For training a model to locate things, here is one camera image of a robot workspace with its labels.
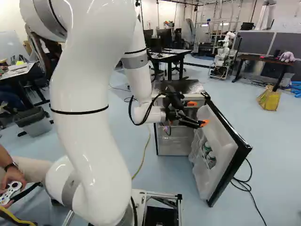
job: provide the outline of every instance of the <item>blue floor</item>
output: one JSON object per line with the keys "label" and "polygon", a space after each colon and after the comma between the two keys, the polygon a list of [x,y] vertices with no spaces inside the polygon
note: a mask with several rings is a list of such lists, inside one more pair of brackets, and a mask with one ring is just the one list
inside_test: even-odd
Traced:
{"label": "blue floor", "polygon": [[[193,59],[191,63],[210,65],[211,61]],[[185,66],[184,76],[199,79],[213,102],[231,122],[240,135],[254,149],[248,159],[253,166],[250,182],[258,208],[269,226],[301,225],[300,195],[300,134],[301,100],[283,93],[277,112],[261,109],[256,97],[264,88],[231,83],[230,80],[218,81],[207,78],[208,70]],[[127,82],[125,76],[114,72],[111,77],[113,87],[122,87]],[[127,115],[127,103],[122,99],[131,93],[111,89],[110,125],[116,142],[132,174],[138,168],[145,142],[148,138],[146,125],[134,126]],[[156,155],[153,129],[151,142],[141,172],[133,181],[133,188],[148,191],[182,193],[183,225],[185,226],[261,226],[249,194],[229,185],[213,208],[200,200],[196,183],[187,157],[158,157]],[[63,155],[63,149],[53,129],[51,132],[30,138],[17,137],[19,129],[11,126],[0,133],[0,139],[12,155],[55,161]],[[243,164],[236,177],[246,179],[249,167]],[[37,189],[11,210],[21,219],[38,222],[39,225],[62,224],[68,210],[52,207],[44,190]],[[84,220],[75,217],[72,226],[85,226]]]}

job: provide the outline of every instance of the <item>fridge door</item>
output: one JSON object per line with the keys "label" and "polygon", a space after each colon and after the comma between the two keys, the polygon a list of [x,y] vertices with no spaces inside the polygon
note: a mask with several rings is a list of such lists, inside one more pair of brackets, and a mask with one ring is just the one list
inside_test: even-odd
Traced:
{"label": "fridge door", "polygon": [[[252,150],[252,147],[234,130],[228,120],[211,101],[207,93],[206,105],[198,110],[198,120],[209,120],[209,123],[195,130],[192,151],[189,160],[193,163],[201,199],[212,207],[219,199],[235,173]],[[205,142],[211,146],[211,156],[216,157],[212,167],[206,161],[203,152]]]}

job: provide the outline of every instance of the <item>watch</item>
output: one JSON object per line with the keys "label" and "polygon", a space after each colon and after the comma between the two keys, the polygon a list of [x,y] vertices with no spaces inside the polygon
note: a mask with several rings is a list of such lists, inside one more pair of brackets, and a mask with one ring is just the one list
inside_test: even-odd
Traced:
{"label": "watch", "polygon": [[13,161],[11,164],[4,167],[5,172],[7,172],[10,167],[15,167],[16,169],[19,169],[18,164]]}

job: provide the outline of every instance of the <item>person's hand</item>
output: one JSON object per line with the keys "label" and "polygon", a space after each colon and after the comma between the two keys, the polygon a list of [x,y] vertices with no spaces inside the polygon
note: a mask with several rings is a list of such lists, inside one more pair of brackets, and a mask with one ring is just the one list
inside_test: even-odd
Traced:
{"label": "person's hand", "polygon": [[[4,194],[5,192],[6,192],[5,189],[0,189],[0,194]],[[14,203],[14,201],[11,200],[11,201],[9,201],[8,204],[6,204],[6,205],[1,205],[1,206],[4,207],[4,208],[6,208],[6,209],[8,209],[13,203]]]}
{"label": "person's hand", "polygon": [[20,170],[18,170],[15,167],[10,167],[8,171],[6,172],[4,178],[1,181],[1,189],[4,190],[6,185],[12,181],[18,181],[22,183],[22,189],[23,190],[27,184],[24,174],[21,173]]}
{"label": "person's hand", "polygon": [[288,63],[288,62],[295,62],[295,61],[296,61],[296,59],[295,59],[295,57],[293,56],[293,53],[292,53],[292,52],[285,52],[285,53],[283,53],[283,54],[281,55],[281,57],[280,57],[279,60],[281,60],[282,62],[284,61],[284,62],[286,62],[286,63]]}

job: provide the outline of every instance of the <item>game controller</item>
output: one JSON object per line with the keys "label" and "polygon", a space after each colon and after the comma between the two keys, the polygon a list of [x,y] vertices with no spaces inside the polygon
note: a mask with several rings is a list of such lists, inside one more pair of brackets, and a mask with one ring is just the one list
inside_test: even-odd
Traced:
{"label": "game controller", "polygon": [[22,183],[18,181],[12,181],[6,185],[6,192],[0,194],[0,205],[4,206],[9,203],[12,195],[22,188]]}

